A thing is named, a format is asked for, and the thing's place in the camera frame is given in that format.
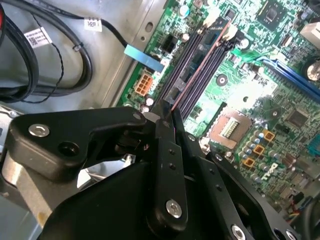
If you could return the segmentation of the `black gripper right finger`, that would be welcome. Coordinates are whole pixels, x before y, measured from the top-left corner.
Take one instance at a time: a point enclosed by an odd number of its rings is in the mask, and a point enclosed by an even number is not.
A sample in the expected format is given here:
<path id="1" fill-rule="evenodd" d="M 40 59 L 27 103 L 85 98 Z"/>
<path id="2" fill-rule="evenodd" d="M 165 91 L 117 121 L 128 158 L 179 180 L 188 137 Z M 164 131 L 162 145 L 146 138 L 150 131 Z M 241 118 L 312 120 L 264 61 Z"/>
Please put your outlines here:
<path id="1" fill-rule="evenodd" d="M 195 180 L 195 211 L 217 240 L 300 240 L 298 234 L 219 152 L 204 154 L 172 110 L 184 172 Z"/>

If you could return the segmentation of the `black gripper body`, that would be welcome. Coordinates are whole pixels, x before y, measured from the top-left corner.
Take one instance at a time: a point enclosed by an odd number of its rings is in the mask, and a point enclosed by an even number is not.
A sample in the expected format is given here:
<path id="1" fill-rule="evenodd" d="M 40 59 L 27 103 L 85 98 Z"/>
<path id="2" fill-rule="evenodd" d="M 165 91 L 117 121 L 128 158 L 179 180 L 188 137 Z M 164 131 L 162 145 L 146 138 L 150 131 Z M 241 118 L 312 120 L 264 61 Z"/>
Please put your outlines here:
<path id="1" fill-rule="evenodd" d="M 62 202 L 42 240 L 223 240 L 216 214 L 180 164 L 133 164 Z"/>

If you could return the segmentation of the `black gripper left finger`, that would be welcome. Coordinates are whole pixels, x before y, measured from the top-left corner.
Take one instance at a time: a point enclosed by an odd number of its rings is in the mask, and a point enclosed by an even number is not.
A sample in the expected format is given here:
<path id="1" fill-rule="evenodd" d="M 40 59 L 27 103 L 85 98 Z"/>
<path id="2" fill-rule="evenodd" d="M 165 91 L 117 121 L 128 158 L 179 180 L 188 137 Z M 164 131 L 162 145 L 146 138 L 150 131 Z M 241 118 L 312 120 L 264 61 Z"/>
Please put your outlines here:
<path id="1" fill-rule="evenodd" d="M 44 229 L 65 200 L 138 163 L 179 164 L 182 149 L 168 102 L 26 114 L 15 118 L 3 152 L 3 187 Z"/>

